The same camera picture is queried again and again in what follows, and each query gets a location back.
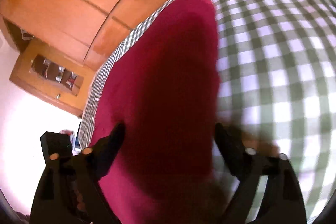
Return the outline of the dark red garment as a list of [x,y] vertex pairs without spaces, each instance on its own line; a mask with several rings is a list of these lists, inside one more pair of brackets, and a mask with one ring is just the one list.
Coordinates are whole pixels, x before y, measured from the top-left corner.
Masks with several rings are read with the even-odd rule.
[[175,0],[110,70],[91,139],[123,122],[100,187],[122,223],[200,223],[212,172],[218,33],[210,0]]

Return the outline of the wooden glass door cabinet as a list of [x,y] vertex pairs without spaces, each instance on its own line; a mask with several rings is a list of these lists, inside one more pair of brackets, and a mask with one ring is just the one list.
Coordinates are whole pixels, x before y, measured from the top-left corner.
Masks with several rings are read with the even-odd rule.
[[33,96],[81,117],[94,75],[92,69],[32,39],[19,55],[10,81]]

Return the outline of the green white checkered bedspread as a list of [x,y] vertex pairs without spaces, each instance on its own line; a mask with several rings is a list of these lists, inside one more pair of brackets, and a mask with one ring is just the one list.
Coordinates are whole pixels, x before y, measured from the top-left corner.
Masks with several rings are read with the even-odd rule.
[[315,223],[335,191],[335,0],[212,0],[218,113],[290,156]]

